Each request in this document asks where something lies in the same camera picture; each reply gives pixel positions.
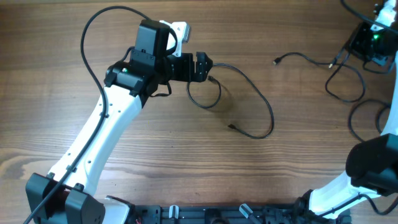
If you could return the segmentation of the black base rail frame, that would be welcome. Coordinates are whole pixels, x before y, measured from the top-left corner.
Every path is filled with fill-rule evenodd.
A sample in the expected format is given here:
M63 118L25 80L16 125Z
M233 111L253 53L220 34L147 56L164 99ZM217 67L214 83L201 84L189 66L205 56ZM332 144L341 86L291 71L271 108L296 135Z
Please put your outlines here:
M217 206L217 207L179 207L171 205L136 205L127 217L132 224L212 224L212 223L324 223L351 224L349 210L336 219L316 216L304 210L295 210L292 204L269 204L265 206Z

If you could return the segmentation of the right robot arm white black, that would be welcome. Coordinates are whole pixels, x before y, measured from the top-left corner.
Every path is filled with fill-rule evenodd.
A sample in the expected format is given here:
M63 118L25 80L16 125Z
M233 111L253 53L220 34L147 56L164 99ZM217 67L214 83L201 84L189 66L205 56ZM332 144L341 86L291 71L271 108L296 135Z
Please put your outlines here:
M384 65L397 58L397 23L360 23L343 49L364 62ZM289 208L292 223L341 223L343 212L367 200L397 193L397 93L393 94L386 125L379 137L362 140L346 160L345 170L322 188L309 190Z

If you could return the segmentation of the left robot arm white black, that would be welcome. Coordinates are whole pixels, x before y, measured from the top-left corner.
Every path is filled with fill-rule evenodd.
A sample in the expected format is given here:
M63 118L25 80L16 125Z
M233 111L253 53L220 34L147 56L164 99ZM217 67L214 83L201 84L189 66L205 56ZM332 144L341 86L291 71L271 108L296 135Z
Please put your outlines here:
M170 81L203 82L213 62L203 52L184 53L190 36L186 22L144 19L136 43L111 65L99 100L61 159L47 175L32 174L25 191L35 223L134 223L135 206L95 193L104 166L122 133L158 87Z

